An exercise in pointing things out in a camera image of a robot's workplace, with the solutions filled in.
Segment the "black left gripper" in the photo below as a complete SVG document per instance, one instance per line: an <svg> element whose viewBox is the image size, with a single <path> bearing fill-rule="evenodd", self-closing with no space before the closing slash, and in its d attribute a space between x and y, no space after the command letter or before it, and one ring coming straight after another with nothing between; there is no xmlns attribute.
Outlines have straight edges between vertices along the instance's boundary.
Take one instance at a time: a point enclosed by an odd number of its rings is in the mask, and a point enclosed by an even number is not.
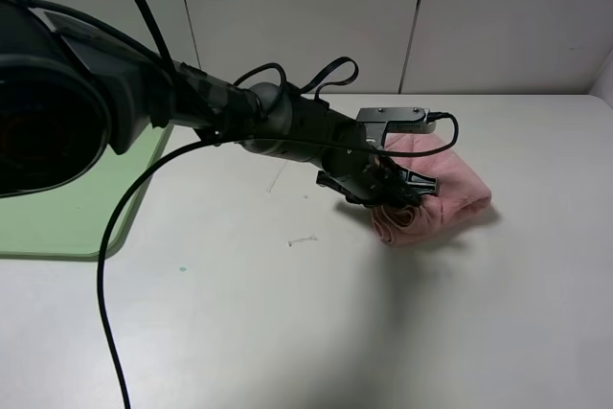
<svg viewBox="0 0 613 409"><path fill-rule="evenodd" d="M399 142L415 135L424 141L435 126L430 121L329 124L317 132L322 150L315 154L315 164L321 168L316 183L341 193L352 204L419 207L425 195L438 193L437 179L403 167L381 151L386 140Z"/></svg>

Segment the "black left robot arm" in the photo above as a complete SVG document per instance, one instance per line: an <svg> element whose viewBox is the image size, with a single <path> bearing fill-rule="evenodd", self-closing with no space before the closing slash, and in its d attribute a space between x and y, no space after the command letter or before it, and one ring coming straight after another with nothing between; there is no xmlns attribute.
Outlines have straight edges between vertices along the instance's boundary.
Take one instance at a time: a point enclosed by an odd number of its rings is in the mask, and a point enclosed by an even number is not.
<svg viewBox="0 0 613 409"><path fill-rule="evenodd" d="M383 150L390 133L426 134L423 108L355 118L281 81L244 88L162 59L108 25L41 0L1 0L1 194L41 193L84 175L105 149L126 153L148 126L310 163L353 204L417 207L437 179Z"/></svg>

